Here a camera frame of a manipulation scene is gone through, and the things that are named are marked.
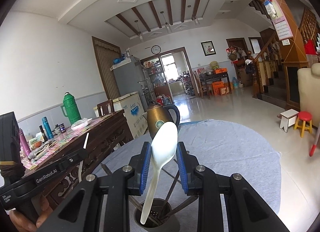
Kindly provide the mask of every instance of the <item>kettle handle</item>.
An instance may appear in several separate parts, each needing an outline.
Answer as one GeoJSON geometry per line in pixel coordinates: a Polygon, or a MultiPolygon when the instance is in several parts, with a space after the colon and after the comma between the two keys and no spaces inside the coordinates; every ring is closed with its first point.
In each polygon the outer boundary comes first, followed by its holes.
{"type": "Polygon", "coordinates": [[[61,106],[61,110],[62,110],[63,115],[64,115],[65,117],[68,117],[68,115],[64,112],[64,109],[63,109],[63,108],[65,108],[64,105],[61,106]]]}
{"type": "Polygon", "coordinates": [[[166,110],[168,110],[169,112],[169,109],[172,109],[174,110],[174,112],[176,113],[176,116],[177,116],[177,120],[175,122],[175,125],[178,127],[179,123],[180,123],[180,112],[179,112],[179,109],[178,107],[176,107],[174,104],[166,104],[163,106],[166,110]]]}

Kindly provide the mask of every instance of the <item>white stool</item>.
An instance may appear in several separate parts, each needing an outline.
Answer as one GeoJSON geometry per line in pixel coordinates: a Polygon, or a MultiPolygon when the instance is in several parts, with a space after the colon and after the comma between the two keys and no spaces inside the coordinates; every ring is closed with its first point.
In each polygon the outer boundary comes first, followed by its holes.
{"type": "Polygon", "coordinates": [[[299,112],[293,109],[285,111],[280,114],[281,122],[280,122],[280,129],[284,129],[285,132],[288,131],[288,127],[294,125],[297,120],[297,114],[299,112]]]}

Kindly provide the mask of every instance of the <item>framed picture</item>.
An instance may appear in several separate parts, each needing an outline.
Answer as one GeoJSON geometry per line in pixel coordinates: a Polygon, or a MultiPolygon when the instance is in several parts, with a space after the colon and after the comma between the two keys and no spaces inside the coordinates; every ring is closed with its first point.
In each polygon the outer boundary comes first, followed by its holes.
{"type": "Polygon", "coordinates": [[[212,41],[201,42],[204,55],[215,55],[216,50],[214,49],[212,41]]]}

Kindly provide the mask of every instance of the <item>floral tablecloth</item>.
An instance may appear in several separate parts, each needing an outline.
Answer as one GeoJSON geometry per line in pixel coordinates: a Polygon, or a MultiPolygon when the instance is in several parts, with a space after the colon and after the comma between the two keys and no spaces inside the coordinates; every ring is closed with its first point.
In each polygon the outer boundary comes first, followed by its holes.
{"type": "Polygon", "coordinates": [[[82,135],[83,133],[86,133],[87,130],[92,128],[94,125],[98,124],[99,122],[103,121],[105,118],[109,117],[110,115],[106,115],[101,118],[94,119],[87,127],[78,130],[73,131],[71,128],[68,128],[65,133],[62,133],[58,136],[55,136],[52,140],[52,145],[49,148],[49,151],[40,159],[38,159],[36,162],[31,162],[28,157],[24,157],[21,162],[22,164],[29,170],[32,170],[39,166],[42,162],[44,162],[50,155],[58,151],[61,147],[66,145],[68,142],[70,142],[75,137],[78,137],[82,135]]]}

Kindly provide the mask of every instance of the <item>wall clock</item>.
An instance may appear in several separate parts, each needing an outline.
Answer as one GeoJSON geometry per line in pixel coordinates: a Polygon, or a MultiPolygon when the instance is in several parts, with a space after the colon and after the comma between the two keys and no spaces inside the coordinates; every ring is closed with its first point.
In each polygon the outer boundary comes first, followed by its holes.
{"type": "Polygon", "coordinates": [[[161,48],[158,46],[158,45],[154,45],[152,48],[151,48],[151,52],[153,54],[159,54],[161,52],[161,48]]]}

